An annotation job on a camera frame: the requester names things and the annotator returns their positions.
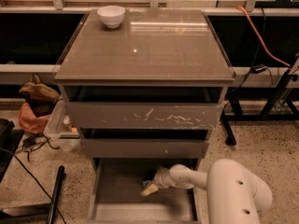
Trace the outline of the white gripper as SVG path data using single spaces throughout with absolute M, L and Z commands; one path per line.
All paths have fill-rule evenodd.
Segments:
M 168 189 L 171 187 L 172 180 L 170 178 L 169 170 L 166 168 L 160 169 L 154 176 L 154 182 L 148 183 L 141 191 L 142 196 L 149 196 L 158 189 Z

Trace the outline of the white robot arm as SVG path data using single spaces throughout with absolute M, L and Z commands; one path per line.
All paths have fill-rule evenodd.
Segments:
M 260 224 L 259 212 L 273 202 L 272 190 L 256 174 L 237 161 L 215 161 L 207 173 L 175 164 L 160 169 L 141 191 L 148 196 L 159 189 L 206 191 L 209 224 Z

